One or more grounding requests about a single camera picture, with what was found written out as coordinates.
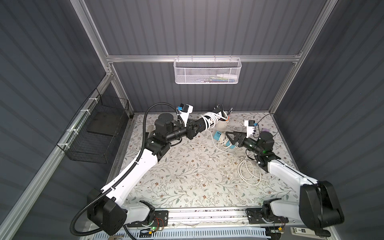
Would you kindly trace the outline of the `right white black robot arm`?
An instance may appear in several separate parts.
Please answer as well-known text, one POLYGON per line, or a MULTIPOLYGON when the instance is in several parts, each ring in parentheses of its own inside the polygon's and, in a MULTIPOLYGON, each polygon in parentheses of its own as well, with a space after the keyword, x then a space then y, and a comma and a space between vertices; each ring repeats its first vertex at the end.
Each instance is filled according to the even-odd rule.
POLYGON ((255 156, 258 166, 282 180, 299 195, 298 203, 274 198, 263 202, 261 218, 268 223, 288 220, 301 221, 316 236, 330 237, 327 227, 342 224, 345 216, 334 186, 318 181, 285 164, 273 152, 274 139, 269 132, 261 132, 254 140, 244 132, 227 132, 232 145, 244 147, 255 156))

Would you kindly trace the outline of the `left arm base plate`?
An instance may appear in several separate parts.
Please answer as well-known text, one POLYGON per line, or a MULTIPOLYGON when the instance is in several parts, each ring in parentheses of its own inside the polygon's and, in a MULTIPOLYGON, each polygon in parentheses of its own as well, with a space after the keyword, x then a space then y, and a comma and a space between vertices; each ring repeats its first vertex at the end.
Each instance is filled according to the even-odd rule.
POLYGON ((127 224, 129 228, 143 228, 143 227, 167 227, 169 220, 169 211, 160 211, 155 210, 152 214, 150 214, 149 221, 143 222, 132 222, 127 224))

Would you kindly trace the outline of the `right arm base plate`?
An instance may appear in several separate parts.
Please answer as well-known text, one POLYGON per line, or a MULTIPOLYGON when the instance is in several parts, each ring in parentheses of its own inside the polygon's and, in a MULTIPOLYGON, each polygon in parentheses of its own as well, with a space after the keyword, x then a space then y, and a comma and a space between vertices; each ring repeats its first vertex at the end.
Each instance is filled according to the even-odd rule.
POLYGON ((287 224, 288 218, 278 217, 270 210, 262 208, 247 208, 245 210, 250 224, 287 224))

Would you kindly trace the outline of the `black power strip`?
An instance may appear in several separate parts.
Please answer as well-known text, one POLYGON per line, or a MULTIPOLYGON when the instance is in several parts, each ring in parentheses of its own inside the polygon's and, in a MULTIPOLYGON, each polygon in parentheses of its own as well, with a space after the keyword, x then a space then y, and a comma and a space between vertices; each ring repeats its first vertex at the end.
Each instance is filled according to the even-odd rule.
POLYGON ((220 120, 224 122, 229 120, 229 116, 226 113, 222 115, 222 113, 206 112, 200 115, 199 120, 203 121, 203 131, 207 131, 214 128, 220 120))

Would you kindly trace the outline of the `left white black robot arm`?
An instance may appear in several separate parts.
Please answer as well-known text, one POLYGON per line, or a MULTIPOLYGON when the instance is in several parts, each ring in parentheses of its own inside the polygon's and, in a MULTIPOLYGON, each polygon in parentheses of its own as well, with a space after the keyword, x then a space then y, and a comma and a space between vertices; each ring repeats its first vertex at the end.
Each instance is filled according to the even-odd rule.
POLYGON ((203 118, 188 119, 181 113, 184 123, 174 120, 172 114, 160 114, 155 121, 155 129, 144 134, 144 149, 109 184, 101 190, 93 190, 88 195, 87 217, 108 235, 114 235, 124 225, 134 222, 149 224, 153 220, 154 207, 145 201, 126 204, 125 200, 141 178, 154 167, 169 151, 172 142, 186 137, 193 139, 209 127, 203 118))

